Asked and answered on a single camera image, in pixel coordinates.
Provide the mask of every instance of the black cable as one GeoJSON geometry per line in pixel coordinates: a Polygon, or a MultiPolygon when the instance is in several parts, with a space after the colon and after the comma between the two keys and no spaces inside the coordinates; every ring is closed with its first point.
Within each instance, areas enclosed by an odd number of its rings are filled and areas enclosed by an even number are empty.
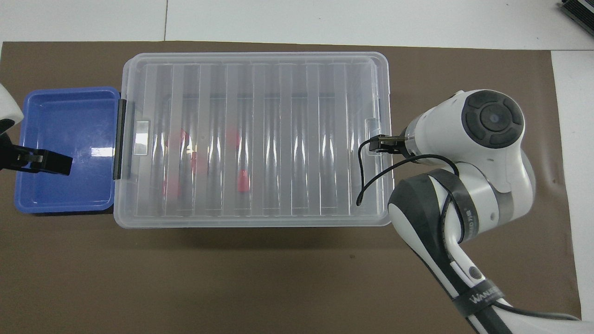
{"type": "Polygon", "coordinates": [[[571,316],[569,314],[563,313],[546,313],[546,312],[535,312],[535,311],[526,311],[521,310],[519,308],[515,308],[513,306],[507,306],[505,304],[499,303],[498,301],[493,303],[493,306],[496,306],[502,310],[509,311],[512,313],[516,313],[522,316],[529,316],[529,317],[537,317],[537,318],[545,318],[551,320],[572,320],[572,321],[580,321],[580,319],[571,316]]]}
{"type": "MultiPolygon", "coordinates": [[[[382,176],[384,176],[385,174],[391,172],[392,170],[394,170],[394,169],[396,169],[396,168],[404,165],[405,163],[413,162],[413,161],[420,160],[420,159],[438,159],[438,160],[441,160],[441,161],[445,162],[446,164],[448,164],[452,168],[452,170],[454,171],[454,174],[456,174],[456,176],[460,176],[460,171],[458,171],[458,167],[456,166],[456,164],[452,160],[450,160],[450,159],[448,159],[448,158],[446,158],[444,156],[440,156],[440,155],[417,155],[417,156],[412,156],[412,157],[409,157],[409,158],[404,159],[402,161],[399,161],[399,162],[395,163],[394,165],[391,165],[390,167],[388,167],[388,168],[384,169],[383,171],[381,171],[378,175],[376,175],[373,178],[371,178],[371,180],[369,182],[367,182],[367,184],[365,184],[361,188],[361,191],[359,192],[359,195],[357,196],[357,202],[356,202],[357,206],[360,206],[361,205],[361,202],[363,201],[363,193],[365,192],[365,190],[367,190],[367,188],[369,188],[373,184],[373,182],[376,182],[377,179],[381,178],[382,176]]],[[[359,155],[359,166],[361,167],[361,180],[363,180],[363,168],[362,168],[363,162],[361,161],[361,156],[360,155],[359,155]]]]}
{"type": "Polygon", "coordinates": [[[368,140],[365,140],[363,143],[361,143],[361,145],[359,145],[359,150],[357,151],[357,156],[359,157],[359,171],[361,172],[361,189],[363,189],[363,187],[365,186],[365,176],[363,173],[363,159],[361,159],[361,150],[363,149],[363,147],[369,143],[372,143],[374,141],[379,141],[380,138],[379,137],[373,137],[373,138],[369,138],[368,140]]]}
{"type": "Polygon", "coordinates": [[[444,223],[446,222],[447,208],[450,206],[451,198],[452,198],[451,193],[448,193],[447,197],[445,198],[444,205],[441,208],[440,222],[441,222],[442,227],[445,225],[444,223]]]}

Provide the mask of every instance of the red object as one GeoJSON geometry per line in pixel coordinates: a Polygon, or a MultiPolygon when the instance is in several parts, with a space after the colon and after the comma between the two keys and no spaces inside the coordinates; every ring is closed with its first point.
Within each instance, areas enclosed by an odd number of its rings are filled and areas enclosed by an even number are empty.
{"type": "Polygon", "coordinates": [[[225,145],[231,147],[235,143],[235,148],[239,149],[241,146],[241,134],[237,128],[227,128],[225,131],[225,145]]]}
{"type": "Polygon", "coordinates": [[[190,158],[190,166],[192,166],[192,174],[196,174],[196,167],[198,165],[198,152],[192,152],[190,158]]]}
{"type": "Polygon", "coordinates": [[[247,193],[249,191],[249,174],[245,169],[239,171],[237,179],[237,191],[240,193],[247,193]]]}
{"type": "MultiPolygon", "coordinates": [[[[184,129],[181,130],[182,131],[179,133],[179,142],[182,145],[183,150],[183,145],[188,145],[189,143],[189,134],[184,129]]],[[[169,139],[165,140],[165,147],[169,147],[169,139]]]]}
{"type": "Polygon", "coordinates": [[[173,184],[167,182],[167,177],[163,180],[163,197],[167,196],[167,188],[172,187],[172,194],[177,197],[181,197],[182,195],[182,188],[179,186],[179,183],[173,184]]]}

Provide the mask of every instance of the plastic box lid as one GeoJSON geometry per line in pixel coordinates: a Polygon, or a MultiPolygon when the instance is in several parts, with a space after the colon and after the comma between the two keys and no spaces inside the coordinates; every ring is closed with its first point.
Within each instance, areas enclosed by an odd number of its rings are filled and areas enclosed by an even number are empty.
{"type": "Polygon", "coordinates": [[[69,176],[17,172],[24,213],[105,210],[113,204],[119,92],[111,87],[35,90],[23,105],[20,145],[72,157],[69,176]]]}
{"type": "MultiPolygon", "coordinates": [[[[391,176],[361,189],[357,149],[390,134],[376,52],[142,53],[114,216],[126,228],[380,226],[391,176]]],[[[391,157],[364,150],[367,175],[391,157]]]]}

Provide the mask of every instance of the black strap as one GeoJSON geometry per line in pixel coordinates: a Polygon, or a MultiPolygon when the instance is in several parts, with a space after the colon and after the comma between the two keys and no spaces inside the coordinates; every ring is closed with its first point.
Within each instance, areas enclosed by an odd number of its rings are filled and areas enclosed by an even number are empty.
{"type": "Polygon", "coordinates": [[[454,197],[454,205],[462,221],[462,239],[459,242],[474,238],[479,233],[479,216],[468,190],[459,177],[443,169],[435,169],[427,173],[434,177],[445,190],[454,197]]]}
{"type": "Polygon", "coordinates": [[[118,101],[118,123],[115,133],[115,150],[113,153],[113,179],[122,178],[122,157],[124,150],[124,122],[126,120],[126,100],[118,101]]]}
{"type": "Polygon", "coordinates": [[[503,292],[491,280],[486,279],[454,298],[453,302],[458,312],[467,318],[503,297],[503,292]]]}

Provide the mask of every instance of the cable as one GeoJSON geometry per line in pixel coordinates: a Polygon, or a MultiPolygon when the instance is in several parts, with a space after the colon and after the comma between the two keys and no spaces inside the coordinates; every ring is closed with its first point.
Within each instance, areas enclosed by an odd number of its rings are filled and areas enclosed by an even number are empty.
{"type": "Polygon", "coordinates": [[[535,312],[535,311],[526,311],[519,308],[515,308],[513,306],[507,306],[505,304],[499,303],[498,301],[493,303],[493,306],[497,306],[498,308],[509,311],[512,313],[520,314],[522,316],[529,316],[529,317],[537,317],[537,318],[545,318],[545,319],[552,319],[552,320],[572,320],[572,321],[580,321],[580,319],[571,316],[569,314],[563,313],[546,313],[546,312],[535,312]]]}
{"type": "MultiPolygon", "coordinates": [[[[456,214],[458,216],[460,216],[460,210],[456,206],[456,202],[454,202],[453,198],[454,198],[454,196],[451,194],[451,192],[448,191],[448,194],[445,197],[444,205],[443,205],[443,207],[441,207],[440,225],[439,225],[440,232],[441,232],[440,246],[443,247],[443,251],[447,255],[450,262],[454,261],[454,257],[451,255],[450,251],[446,247],[446,230],[445,230],[446,229],[446,214],[447,214],[448,207],[450,207],[450,204],[454,203],[454,210],[456,211],[456,214]]],[[[460,224],[460,225],[461,225],[460,230],[462,231],[462,234],[464,234],[464,226],[462,226],[462,224],[460,224]]]]}
{"type": "MultiPolygon", "coordinates": [[[[391,165],[390,167],[384,169],[378,175],[371,178],[371,180],[369,182],[367,182],[367,184],[365,184],[363,187],[361,187],[361,191],[359,192],[359,195],[357,196],[357,202],[356,202],[357,206],[361,205],[361,202],[363,201],[363,193],[365,192],[365,190],[367,190],[367,188],[369,188],[373,184],[373,182],[376,182],[377,179],[381,178],[382,176],[391,172],[392,170],[404,165],[405,163],[413,162],[413,161],[420,160],[420,159],[427,159],[427,158],[438,159],[438,160],[445,162],[452,168],[452,170],[454,171],[454,174],[456,174],[456,176],[460,176],[460,171],[458,171],[458,167],[456,166],[456,164],[452,160],[450,160],[444,156],[440,156],[440,155],[412,156],[412,157],[409,157],[402,161],[399,161],[399,162],[395,163],[394,165],[391,165]]],[[[359,167],[361,168],[361,180],[362,180],[361,184],[362,184],[363,183],[363,162],[361,161],[361,155],[359,155],[359,167]]]]}
{"type": "Polygon", "coordinates": [[[374,141],[379,141],[380,138],[379,137],[373,137],[373,138],[369,138],[368,140],[365,140],[363,143],[361,143],[361,145],[359,145],[359,150],[357,150],[357,156],[359,157],[359,171],[361,172],[361,189],[363,189],[363,187],[365,186],[365,177],[363,174],[363,159],[361,159],[361,150],[363,149],[363,147],[369,143],[372,143],[374,141]]]}

